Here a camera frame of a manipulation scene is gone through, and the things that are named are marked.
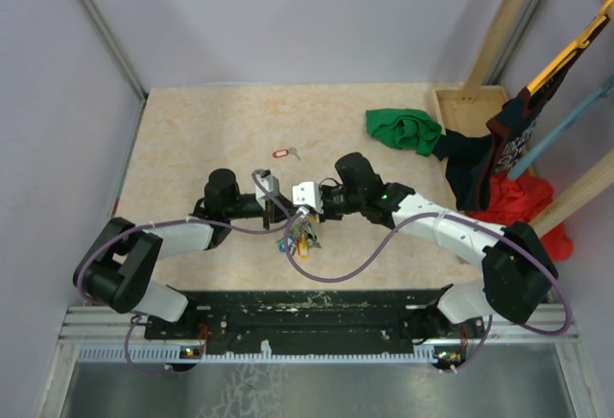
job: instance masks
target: white enclosure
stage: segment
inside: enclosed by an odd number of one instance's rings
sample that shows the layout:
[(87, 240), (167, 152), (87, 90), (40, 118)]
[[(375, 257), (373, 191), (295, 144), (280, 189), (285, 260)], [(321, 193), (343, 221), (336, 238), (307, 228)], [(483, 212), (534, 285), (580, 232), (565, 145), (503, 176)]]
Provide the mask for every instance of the white enclosure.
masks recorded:
[[(462, 81), (501, 0), (94, 0), (146, 91), (213, 83)], [(514, 95), (599, 0), (542, 0), (501, 83)], [(143, 104), (78, 0), (0, 0), (2, 415), (32, 416), (72, 272), (111, 214)], [(614, 73), (608, 27), (548, 104), (546, 134)], [(560, 193), (611, 149), (602, 101), (537, 162)], [(605, 392), (614, 311), (614, 189), (566, 221), (558, 269)], [(604, 396), (614, 414), (614, 397)]]

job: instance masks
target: beige tabletop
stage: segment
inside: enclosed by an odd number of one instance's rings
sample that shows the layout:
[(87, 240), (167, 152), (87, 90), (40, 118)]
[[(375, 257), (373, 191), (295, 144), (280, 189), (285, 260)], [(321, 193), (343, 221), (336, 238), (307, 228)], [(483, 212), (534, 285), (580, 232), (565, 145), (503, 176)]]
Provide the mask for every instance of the beige tabletop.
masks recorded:
[[(387, 148), (366, 135), (365, 111), (384, 107), (429, 110), (430, 84), (216, 86), (154, 89), (137, 137), (118, 215), (130, 221), (184, 218), (202, 197), (210, 172), (233, 170), (242, 193), (253, 193), (250, 174), (271, 169), (291, 196), (301, 181), (336, 177), (335, 162), (360, 151), (385, 182), (414, 187), (445, 203), (444, 180), (434, 156)], [(272, 158), (296, 147), (301, 160)], [(261, 229), (260, 220), (235, 224)], [(316, 226), (322, 249), (307, 260), (310, 272), (334, 277), (360, 265), (388, 233), (360, 215)], [(232, 232), (210, 251), (160, 261), (154, 280), (183, 290), (423, 289), (479, 275), (451, 253), (410, 236), (394, 238), (354, 279), (320, 284), (299, 275), (276, 248), (279, 234)]]

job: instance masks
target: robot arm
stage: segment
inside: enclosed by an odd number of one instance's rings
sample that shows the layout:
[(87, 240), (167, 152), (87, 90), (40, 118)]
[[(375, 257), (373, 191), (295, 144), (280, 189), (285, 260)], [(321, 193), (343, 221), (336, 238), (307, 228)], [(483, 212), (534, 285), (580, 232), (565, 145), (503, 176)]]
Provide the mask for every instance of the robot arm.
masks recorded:
[[(478, 267), (484, 275), (484, 279), (450, 287), (439, 298), (435, 309), (429, 309), (436, 311), (437, 317), (444, 316), (451, 324), (495, 312), (514, 323), (524, 323), (551, 286), (543, 274), (516, 256), (509, 247), (451, 217), (469, 224), (477, 223), (507, 237), (528, 250), (557, 276), (541, 242), (524, 223), (503, 227), (449, 212), (410, 187), (383, 183), (369, 162), (357, 152), (341, 158), (335, 168), (342, 184), (319, 186), (314, 182), (303, 182), (293, 188), (292, 201), (279, 195), (278, 182), (268, 172), (257, 176), (255, 194), (242, 195), (234, 173), (219, 169), (209, 176), (205, 196), (197, 202), (192, 218), (228, 223), (239, 218), (262, 217), (265, 228), (285, 220), (280, 209), (271, 203), (258, 185), (280, 200), (292, 215), (299, 209), (310, 211), (317, 213), (320, 221), (341, 220), (343, 215), (360, 213), (369, 221), (392, 229), (417, 214), (428, 214), (406, 224), (400, 232), (432, 241), (456, 253)], [(131, 234), (114, 244), (84, 273), (85, 292), (118, 313), (134, 311), (172, 323), (179, 322), (189, 313), (190, 301), (176, 290), (150, 282), (156, 260), (214, 248), (229, 232), (227, 228), (190, 222), (189, 219)], [(131, 227), (133, 224), (124, 219), (111, 220), (86, 257)], [(123, 264), (116, 259), (118, 255), (125, 257)], [(75, 271), (75, 284), (84, 263), (85, 260)]]

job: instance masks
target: keychain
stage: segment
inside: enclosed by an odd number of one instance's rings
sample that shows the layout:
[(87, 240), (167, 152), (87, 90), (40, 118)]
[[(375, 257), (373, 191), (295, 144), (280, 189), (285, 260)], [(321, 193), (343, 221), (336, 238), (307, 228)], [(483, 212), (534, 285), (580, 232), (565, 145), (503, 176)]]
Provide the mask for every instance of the keychain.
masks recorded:
[(298, 159), (300, 161), (300, 156), (298, 155), (298, 150), (295, 147), (289, 147), (287, 150), (277, 150), (277, 151), (274, 151), (273, 154), (272, 154), (272, 157), (274, 157), (274, 158), (286, 157), (288, 154), (291, 154), (292, 156), (296, 156), (296, 159)]
[[(288, 237), (288, 245), (290, 246), (291, 255), (295, 255), (298, 251), (300, 258), (309, 258), (309, 250), (312, 248), (321, 248), (318, 242), (318, 236), (314, 232), (313, 225), (308, 217), (303, 217), (290, 230)], [(277, 248), (281, 253), (286, 252), (285, 238), (277, 241)]]

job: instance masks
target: wooden frame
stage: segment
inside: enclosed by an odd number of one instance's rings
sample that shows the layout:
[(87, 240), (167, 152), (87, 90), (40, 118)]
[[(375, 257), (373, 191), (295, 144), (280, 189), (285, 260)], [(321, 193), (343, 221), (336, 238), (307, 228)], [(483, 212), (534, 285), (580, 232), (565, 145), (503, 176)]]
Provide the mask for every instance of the wooden frame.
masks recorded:
[[(450, 128), (467, 136), (488, 134), (485, 123), (501, 110), (502, 105), (508, 100), (508, 93), (500, 85), (482, 85), (482, 82), (524, 1), (502, 1), (486, 32), (482, 49), (473, 69), (462, 87), (434, 87), (431, 91), (437, 121), (444, 129)], [(607, 14), (614, 19), (614, 8), (610, 9)], [(443, 161), (444, 172), (446, 164), (447, 161)], [(531, 222), (531, 226), (538, 236), (543, 236), (613, 182), (614, 150), (604, 156), (537, 216)], [(449, 186), (448, 202), (449, 207), (453, 208), (455, 198)]]

